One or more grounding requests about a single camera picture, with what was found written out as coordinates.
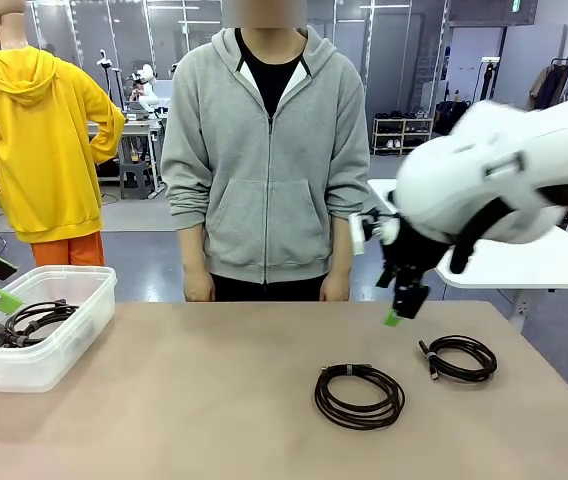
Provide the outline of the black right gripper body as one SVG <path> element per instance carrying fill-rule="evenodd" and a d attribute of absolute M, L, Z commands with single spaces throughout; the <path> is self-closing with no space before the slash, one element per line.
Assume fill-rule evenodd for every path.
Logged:
<path fill-rule="evenodd" d="M 435 268 L 451 245 L 432 240 L 405 219 L 390 219 L 381 226 L 383 269 L 395 267 L 400 271 L 415 271 L 410 278 L 421 280 L 423 274 Z"/>

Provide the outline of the person's left forearm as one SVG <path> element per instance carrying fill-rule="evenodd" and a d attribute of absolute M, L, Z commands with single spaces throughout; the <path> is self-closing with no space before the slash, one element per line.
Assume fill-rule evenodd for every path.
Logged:
<path fill-rule="evenodd" d="M 332 257 L 330 273 L 349 276 L 353 268 L 353 243 L 348 220 L 332 218 Z"/>

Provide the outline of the person's right forearm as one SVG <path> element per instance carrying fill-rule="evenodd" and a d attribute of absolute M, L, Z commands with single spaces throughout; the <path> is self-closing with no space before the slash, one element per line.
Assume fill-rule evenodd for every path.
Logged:
<path fill-rule="evenodd" d="M 202 224 L 177 231 L 182 266 L 186 274 L 207 274 Z"/>

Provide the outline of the person's left hand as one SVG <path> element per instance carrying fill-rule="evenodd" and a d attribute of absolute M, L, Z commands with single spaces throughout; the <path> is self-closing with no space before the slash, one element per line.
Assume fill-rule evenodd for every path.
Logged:
<path fill-rule="evenodd" d="M 329 273 L 323 280 L 319 299 L 322 302 L 346 302 L 350 299 L 350 275 Z"/>

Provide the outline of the person's right hand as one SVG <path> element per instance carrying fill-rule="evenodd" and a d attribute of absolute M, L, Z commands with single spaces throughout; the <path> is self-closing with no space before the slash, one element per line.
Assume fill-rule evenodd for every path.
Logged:
<path fill-rule="evenodd" d="M 187 302 L 213 302 L 215 300 L 215 285 L 206 270 L 185 272 L 183 290 Z"/>

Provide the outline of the orange shorts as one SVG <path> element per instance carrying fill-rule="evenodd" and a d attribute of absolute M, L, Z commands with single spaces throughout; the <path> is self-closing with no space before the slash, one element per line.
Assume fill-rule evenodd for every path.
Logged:
<path fill-rule="evenodd" d="M 105 265 L 100 232 L 52 242 L 31 244 L 38 267 L 48 265 L 98 266 Z"/>

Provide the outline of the clear plastic storage bin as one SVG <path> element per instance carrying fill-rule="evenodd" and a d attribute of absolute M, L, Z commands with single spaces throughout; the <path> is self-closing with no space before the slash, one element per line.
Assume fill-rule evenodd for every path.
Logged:
<path fill-rule="evenodd" d="M 117 276 L 110 267 L 37 267 L 4 290 L 40 312 L 15 323 L 14 338 L 35 326 L 21 346 L 0 347 L 0 392 L 51 390 L 113 318 Z M 0 312 L 0 331 L 7 314 Z"/>

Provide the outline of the white table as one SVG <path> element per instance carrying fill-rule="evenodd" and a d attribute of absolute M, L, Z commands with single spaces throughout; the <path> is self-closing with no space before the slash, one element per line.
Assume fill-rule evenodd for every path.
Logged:
<path fill-rule="evenodd" d="M 390 201 L 395 181 L 373 179 L 369 186 L 388 209 L 387 212 L 375 209 L 369 211 L 375 211 L 379 215 L 376 238 L 381 244 L 381 226 L 390 219 L 402 219 Z M 451 246 L 439 264 L 431 270 L 447 286 L 459 289 L 513 290 L 515 297 L 509 321 L 519 329 L 523 327 L 538 293 L 568 289 L 568 232 L 558 227 L 531 243 L 509 244 L 480 240 L 469 252 L 465 269 L 460 273 L 451 269 L 455 264 L 454 253 L 455 249 Z M 394 291 L 396 282 L 400 285 L 417 282 L 425 285 L 425 273 L 420 281 L 409 277 L 414 273 L 413 269 L 400 271 L 389 287 Z"/>

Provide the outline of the yellow hoodie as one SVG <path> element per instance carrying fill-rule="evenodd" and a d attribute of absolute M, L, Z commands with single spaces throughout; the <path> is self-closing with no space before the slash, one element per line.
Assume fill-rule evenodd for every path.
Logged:
<path fill-rule="evenodd" d="M 0 50 L 0 207 L 25 243 L 99 231 L 96 166 L 125 118 L 82 69 L 34 47 Z"/>

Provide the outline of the wooden shoe rack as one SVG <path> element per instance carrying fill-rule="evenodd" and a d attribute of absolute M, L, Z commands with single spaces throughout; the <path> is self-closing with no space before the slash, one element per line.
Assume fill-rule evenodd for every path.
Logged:
<path fill-rule="evenodd" d="M 373 118 L 370 152 L 373 155 L 404 156 L 428 142 L 433 118 L 424 114 L 378 114 Z"/>

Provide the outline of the black bags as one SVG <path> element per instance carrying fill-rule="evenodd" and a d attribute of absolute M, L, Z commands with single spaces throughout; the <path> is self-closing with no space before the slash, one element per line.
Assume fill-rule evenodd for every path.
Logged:
<path fill-rule="evenodd" d="M 469 101 L 442 101 L 435 108 L 432 132 L 449 135 L 453 127 L 471 106 Z"/>

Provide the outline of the person in grey hoodie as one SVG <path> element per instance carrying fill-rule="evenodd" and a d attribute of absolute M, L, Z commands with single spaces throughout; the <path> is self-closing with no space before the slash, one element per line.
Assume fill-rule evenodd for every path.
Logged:
<path fill-rule="evenodd" d="M 178 63 L 161 175 L 176 231 L 203 225 L 214 301 L 321 301 L 369 167 L 360 75 L 313 28 L 225 28 Z"/>

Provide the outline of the grey step stool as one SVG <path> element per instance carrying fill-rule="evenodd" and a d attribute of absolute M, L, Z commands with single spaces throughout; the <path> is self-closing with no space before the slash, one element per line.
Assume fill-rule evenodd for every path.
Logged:
<path fill-rule="evenodd" d="M 119 164 L 119 188 L 122 199 L 145 200 L 153 192 L 150 167 L 145 162 Z"/>

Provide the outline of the black light stand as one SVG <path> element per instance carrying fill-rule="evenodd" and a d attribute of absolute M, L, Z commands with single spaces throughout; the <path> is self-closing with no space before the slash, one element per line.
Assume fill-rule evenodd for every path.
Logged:
<path fill-rule="evenodd" d="M 492 89 L 493 77 L 496 75 L 497 67 L 499 66 L 499 57 L 483 57 L 481 65 L 484 67 L 482 88 L 478 97 L 479 101 L 485 100 L 490 96 Z"/>

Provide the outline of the background work desk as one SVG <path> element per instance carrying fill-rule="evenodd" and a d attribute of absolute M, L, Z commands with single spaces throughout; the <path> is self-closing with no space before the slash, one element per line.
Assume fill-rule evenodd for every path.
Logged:
<path fill-rule="evenodd" d="M 160 159 L 164 141 L 166 118 L 128 121 L 121 136 L 115 163 L 145 162 L 152 177 L 154 199 L 165 189 L 161 179 Z"/>

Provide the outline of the clothes rack with garments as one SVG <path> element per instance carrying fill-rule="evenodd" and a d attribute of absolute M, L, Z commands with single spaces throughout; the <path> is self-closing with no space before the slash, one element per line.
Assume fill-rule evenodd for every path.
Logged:
<path fill-rule="evenodd" d="M 529 90 L 527 110 L 544 110 L 568 101 L 568 57 L 555 58 Z"/>

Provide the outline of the beige mannequin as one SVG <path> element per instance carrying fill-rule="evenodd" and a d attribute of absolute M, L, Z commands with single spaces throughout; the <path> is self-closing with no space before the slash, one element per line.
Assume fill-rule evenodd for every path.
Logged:
<path fill-rule="evenodd" d="M 25 0 L 0 0 L 0 48 L 20 49 L 29 45 L 25 26 Z"/>

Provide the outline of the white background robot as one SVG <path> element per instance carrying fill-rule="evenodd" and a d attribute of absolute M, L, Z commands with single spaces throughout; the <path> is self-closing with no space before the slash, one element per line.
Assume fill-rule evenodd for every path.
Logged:
<path fill-rule="evenodd" d="M 132 74 L 131 78 L 133 90 L 130 101 L 139 103 L 146 112 L 154 113 L 159 106 L 159 98 L 154 92 L 156 76 L 152 66 L 144 64 L 140 70 Z"/>

